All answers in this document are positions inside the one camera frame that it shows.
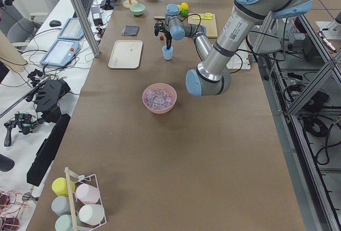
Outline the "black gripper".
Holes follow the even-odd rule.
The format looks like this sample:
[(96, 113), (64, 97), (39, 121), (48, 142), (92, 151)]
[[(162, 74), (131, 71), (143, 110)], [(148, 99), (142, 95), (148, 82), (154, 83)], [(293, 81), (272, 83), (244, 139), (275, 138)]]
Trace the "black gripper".
[(164, 34), (164, 36), (166, 37), (166, 49), (171, 49), (173, 38), (172, 38), (171, 33), (169, 31), (169, 27), (163, 21), (160, 22), (159, 31), (162, 32)]

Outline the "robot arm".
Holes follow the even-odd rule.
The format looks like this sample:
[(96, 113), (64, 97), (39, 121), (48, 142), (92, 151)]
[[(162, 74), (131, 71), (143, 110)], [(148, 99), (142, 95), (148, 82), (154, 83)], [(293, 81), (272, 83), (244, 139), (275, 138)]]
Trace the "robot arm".
[(172, 40), (193, 39), (202, 61), (185, 77), (186, 89), (193, 96), (219, 95), (231, 84), (227, 68), (254, 25), (261, 25), (268, 14), (274, 19), (296, 17), (312, 8), (313, 0), (234, 0), (232, 13), (214, 44), (210, 44), (201, 24), (185, 23), (176, 4), (166, 7), (165, 20), (155, 23), (155, 34), (164, 33), (163, 52), (172, 52)]

